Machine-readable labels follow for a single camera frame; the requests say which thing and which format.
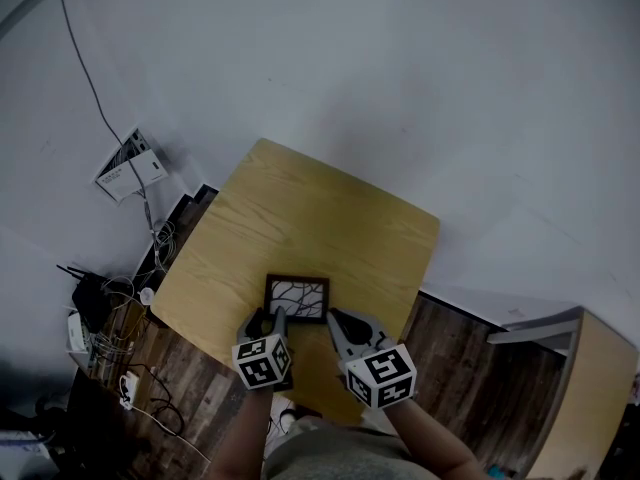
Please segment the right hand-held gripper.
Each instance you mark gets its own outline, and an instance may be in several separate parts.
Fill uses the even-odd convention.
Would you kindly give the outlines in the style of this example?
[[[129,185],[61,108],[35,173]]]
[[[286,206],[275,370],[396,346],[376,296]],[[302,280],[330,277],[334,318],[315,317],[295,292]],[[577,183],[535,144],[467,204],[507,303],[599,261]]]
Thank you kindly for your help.
[[[404,344],[351,360],[352,349],[380,349],[388,338],[375,316],[335,308],[327,313],[327,325],[335,351],[346,362],[346,387],[359,401],[382,410],[413,397],[417,370]]]

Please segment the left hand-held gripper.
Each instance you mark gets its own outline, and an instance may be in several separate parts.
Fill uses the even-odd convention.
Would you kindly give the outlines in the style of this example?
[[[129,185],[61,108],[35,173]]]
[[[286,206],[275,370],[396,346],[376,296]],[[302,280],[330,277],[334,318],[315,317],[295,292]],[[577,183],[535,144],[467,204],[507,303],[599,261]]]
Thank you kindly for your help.
[[[291,385],[292,358],[288,350],[286,310],[279,306],[272,314],[271,333],[263,335],[264,310],[257,308],[237,331],[232,347],[234,370],[248,390],[273,386],[285,390]]]

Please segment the person's right forearm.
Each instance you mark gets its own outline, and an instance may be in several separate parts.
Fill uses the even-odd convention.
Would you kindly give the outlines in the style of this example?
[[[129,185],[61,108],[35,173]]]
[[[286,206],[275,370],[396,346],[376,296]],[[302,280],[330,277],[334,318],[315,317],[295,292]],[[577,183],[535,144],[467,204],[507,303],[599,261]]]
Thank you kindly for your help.
[[[407,399],[384,413],[413,458],[440,480],[495,480],[452,432]]]

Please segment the person's left forearm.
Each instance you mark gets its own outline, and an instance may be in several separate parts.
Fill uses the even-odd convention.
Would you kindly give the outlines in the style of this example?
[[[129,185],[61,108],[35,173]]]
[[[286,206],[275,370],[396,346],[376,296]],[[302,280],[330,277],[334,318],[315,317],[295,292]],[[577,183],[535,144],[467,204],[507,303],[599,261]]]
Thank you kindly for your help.
[[[207,471],[207,480],[260,480],[273,388],[248,391]]]

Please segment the person's grey shirt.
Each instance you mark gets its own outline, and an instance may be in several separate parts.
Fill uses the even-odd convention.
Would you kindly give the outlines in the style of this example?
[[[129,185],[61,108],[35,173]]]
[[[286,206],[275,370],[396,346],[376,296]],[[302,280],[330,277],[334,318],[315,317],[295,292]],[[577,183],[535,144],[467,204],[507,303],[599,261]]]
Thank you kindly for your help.
[[[440,480],[399,437],[316,417],[294,422],[269,448],[261,480]]]

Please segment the white power strip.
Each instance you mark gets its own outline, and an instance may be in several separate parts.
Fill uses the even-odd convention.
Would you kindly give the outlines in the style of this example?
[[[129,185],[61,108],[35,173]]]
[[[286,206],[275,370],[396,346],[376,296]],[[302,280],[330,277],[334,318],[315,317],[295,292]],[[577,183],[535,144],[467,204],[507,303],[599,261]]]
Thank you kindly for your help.
[[[139,376],[131,370],[119,377],[120,405],[127,411],[133,409],[138,384]]]

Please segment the black router with antennas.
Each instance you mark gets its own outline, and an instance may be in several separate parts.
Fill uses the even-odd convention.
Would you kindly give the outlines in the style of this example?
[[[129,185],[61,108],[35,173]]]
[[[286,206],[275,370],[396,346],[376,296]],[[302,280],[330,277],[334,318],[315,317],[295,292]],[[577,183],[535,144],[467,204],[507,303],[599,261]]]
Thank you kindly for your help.
[[[56,267],[78,281],[72,293],[75,308],[90,333],[101,332],[113,311],[111,297],[103,288],[106,279],[71,266],[56,265]]]

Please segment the white modem box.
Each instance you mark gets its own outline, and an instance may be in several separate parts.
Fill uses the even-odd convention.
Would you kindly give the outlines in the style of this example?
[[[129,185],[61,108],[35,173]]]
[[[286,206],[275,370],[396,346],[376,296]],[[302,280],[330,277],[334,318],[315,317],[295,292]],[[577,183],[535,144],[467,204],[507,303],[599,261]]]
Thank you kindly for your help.
[[[69,353],[89,354],[91,352],[91,334],[78,311],[72,311],[67,318]]]

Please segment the large black object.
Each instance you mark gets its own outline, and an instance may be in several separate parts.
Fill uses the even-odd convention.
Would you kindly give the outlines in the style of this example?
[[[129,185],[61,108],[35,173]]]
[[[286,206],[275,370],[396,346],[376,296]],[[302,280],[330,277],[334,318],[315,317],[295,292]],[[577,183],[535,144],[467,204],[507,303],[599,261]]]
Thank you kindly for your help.
[[[116,414],[115,399],[78,369],[48,379],[0,360],[0,449],[43,447],[54,480],[138,480],[137,442]]]

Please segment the grey-framed wooden table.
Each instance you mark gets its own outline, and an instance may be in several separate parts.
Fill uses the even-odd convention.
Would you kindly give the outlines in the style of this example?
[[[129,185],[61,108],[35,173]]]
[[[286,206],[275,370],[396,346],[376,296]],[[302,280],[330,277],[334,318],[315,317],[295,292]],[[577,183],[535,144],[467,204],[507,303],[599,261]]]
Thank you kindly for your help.
[[[595,480],[632,391],[638,350],[580,306],[511,324],[487,342],[533,342],[566,356],[549,413],[514,480]]]

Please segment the white wall network box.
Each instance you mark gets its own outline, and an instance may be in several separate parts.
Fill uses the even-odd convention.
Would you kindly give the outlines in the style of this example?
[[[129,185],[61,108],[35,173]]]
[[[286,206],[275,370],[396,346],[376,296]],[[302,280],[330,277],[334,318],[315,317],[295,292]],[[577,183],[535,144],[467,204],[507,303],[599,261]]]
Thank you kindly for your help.
[[[99,171],[94,183],[114,203],[168,177],[143,134],[135,129]]]

